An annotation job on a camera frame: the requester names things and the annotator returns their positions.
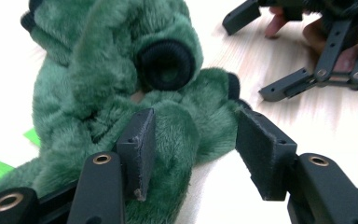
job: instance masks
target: human hand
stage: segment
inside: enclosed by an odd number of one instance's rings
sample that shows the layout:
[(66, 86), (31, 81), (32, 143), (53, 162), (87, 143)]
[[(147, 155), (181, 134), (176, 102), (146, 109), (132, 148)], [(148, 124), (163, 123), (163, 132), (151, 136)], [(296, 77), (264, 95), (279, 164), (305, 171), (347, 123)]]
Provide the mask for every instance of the human hand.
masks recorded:
[[(274, 14), (272, 21), (269, 23), (265, 31), (267, 38), (275, 36), (279, 30), (287, 23), (283, 16), (281, 7), (271, 7), (269, 11)], [(303, 30), (303, 35), (310, 43), (310, 46), (321, 54), (326, 43), (327, 36), (323, 31), (322, 20), (316, 20), (307, 25)], [(351, 48), (345, 49), (337, 58), (334, 70), (337, 72), (350, 72), (354, 67), (356, 58), (358, 56), (358, 42)]]

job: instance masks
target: plush toy leg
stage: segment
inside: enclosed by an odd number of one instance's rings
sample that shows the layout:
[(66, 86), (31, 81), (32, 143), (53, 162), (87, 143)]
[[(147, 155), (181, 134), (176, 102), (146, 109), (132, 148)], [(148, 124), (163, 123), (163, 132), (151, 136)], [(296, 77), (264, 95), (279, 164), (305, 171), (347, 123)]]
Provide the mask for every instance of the plush toy leg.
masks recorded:
[(200, 128), (197, 163), (212, 161), (234, 149), (240, 108), (235, 103), (240, 94), (238, 79), (221, 69), (203, 69), (182, 94), (183, 104)]
[(156, 111), (157, 157), (145, 202), (128, 201), (133, 223), (173, 223), (186, 196), (199, 146), (198, 129), (181, 105), (162, 102)]
[(39, 175), (41, 170), (39, 158), (24, 163), (22, 166), (12, 170), (0, 178), (0, 192), (5, 189), (26, 187), (31, 188), (34, 179)]

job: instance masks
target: stuffed animal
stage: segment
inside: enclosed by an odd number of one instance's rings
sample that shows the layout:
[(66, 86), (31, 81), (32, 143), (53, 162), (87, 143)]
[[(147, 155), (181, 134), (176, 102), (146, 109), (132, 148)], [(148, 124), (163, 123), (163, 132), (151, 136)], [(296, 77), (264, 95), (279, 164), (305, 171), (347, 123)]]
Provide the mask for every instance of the stuffed animal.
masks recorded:
[(183, 0), (31, 0), (21, 23), (47, 52), (34, 84), (39, 157), (0, 179), (0, 191), (38, 197), (79, 178), (85, 159), (109, 151), (132, 114), (153, 108), (156, 160), (144, 202), (128, 223), (173, 223), (192, 168), (235, 147), (238, 79), (201, 69)]

